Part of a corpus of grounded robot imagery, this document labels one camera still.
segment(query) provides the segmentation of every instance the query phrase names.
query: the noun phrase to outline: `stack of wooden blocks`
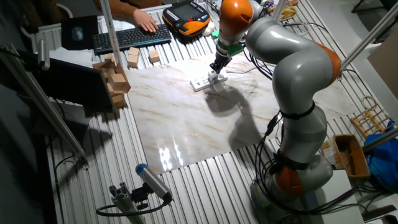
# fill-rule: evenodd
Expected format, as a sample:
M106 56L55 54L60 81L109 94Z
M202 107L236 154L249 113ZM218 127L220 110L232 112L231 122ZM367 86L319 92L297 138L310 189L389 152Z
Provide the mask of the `stack of wooden blocks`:
M93 68L103 72L106 85L117 109L125 107L124 93L127 93L131 86L122 65L116 65L113 56L108 54L105 55L105 62L93 64Z
M130 68L138 67L138 58L139 58L139 49L135 47L130 47L129 49L129 58L127 59L127 65Z
M159 53L157 50L150 50L149 52L149 61L151 63L156 63L160 61ZM130 47L129 49L129 58L127 59L127 65L130 68L138 67L138 59L139 59L139 49L135 47Z

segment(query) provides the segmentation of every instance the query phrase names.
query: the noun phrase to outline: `metal pole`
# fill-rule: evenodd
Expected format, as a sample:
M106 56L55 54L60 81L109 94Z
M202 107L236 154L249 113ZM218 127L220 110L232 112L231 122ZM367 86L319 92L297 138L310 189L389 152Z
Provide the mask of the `metal pole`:
M6 49L11 53L18 55L17 50L12 46L12 44L8 44ZM1 53L0 58L3 60L4 64L11 71L11 73L15 76L17 81L22 85L27 94L32 98L37 107L43 112L44 116L48 119L51 125L58 132L60 137L69 144L71 149L84 158L87 159L86 153L83 148L76 140L72 132L69 130L68 126L63 122L61 116L57 112L57 110L52 106L49 102L49 99L45 95L43 89L37 83L36 79L30 72L27 72L19 58L15 56L9 55L7 53Z
M111 8L109 6L109 2L108 0L99 0L99 1L101 2L102 13L104 14L106 27L108 28L109 40L111 41L114 59L116 61L116 64L120 63L122 65L118 38L116 37L116 32L114 30L112 13L111 13Z
M272 14L272 19L275 20L276 22L280 21L280 18L282 17L281 13L285 8L286 3L287 3L287 0L280 0L278 2L278 5L276 5L276 9L274 10L274 13Z
M390 11L380 20L379 23L370 31L369 35L355 47L355 49L349 53L349 55L341 63L341 70L343 71L346 67L368 46L374 38L390 23L395 16L398 14L398 2L392 7Z
M377 139L373 140L369 144L362 147L362 150L363 152L368 152L374 149L375 147L378 147L381 144L384 144L397 136L398 136L398 128L394 128L392 131L383 134L382 136L378 137Z

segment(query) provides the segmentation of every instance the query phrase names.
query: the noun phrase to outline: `computer monitor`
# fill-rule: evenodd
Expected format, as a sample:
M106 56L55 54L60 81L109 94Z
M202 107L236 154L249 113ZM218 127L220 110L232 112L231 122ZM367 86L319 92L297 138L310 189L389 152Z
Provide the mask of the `computer monitor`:
M20 56L37 63L37 55L18 50ZM102 73L98 70L50 59L48 71L32 72L47 96L78 103L94 112L116 111ZM20 85L5 84L15 91Z

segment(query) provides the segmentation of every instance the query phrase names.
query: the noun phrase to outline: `robotic arm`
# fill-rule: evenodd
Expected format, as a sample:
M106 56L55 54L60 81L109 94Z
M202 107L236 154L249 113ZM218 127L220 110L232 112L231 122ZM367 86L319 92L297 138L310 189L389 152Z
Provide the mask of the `robotic arm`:
M319 189L333 175L329 162L315 155L326 137L326 117L312 98L337 78L340 59L330 49L289 32L270 17L259 18L261 9L256 1L223 1L216 60L210 67L219 73L231 61L231 48L247 30L250 53L277 64L272 86L284 117L283 136L274 154L274 174L266 177L265 184L276 200L289 202ZM272 204L259 188L254 181L254 203L259 207Z

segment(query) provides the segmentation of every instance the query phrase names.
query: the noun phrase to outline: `white marble slab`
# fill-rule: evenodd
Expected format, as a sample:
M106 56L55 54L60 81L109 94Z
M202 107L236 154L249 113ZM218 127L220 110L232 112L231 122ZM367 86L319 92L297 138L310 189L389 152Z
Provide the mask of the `white marble slab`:
M279 110L272 82L256 69L228 73L222 92L193 92L189 81L206 75L212 61L209 55L126 72L131 84L128 99L148 165L156 174L259 142ZM252 67L237 55L225 70ZM328 120L356 111L338 82L318 92L314 101Z

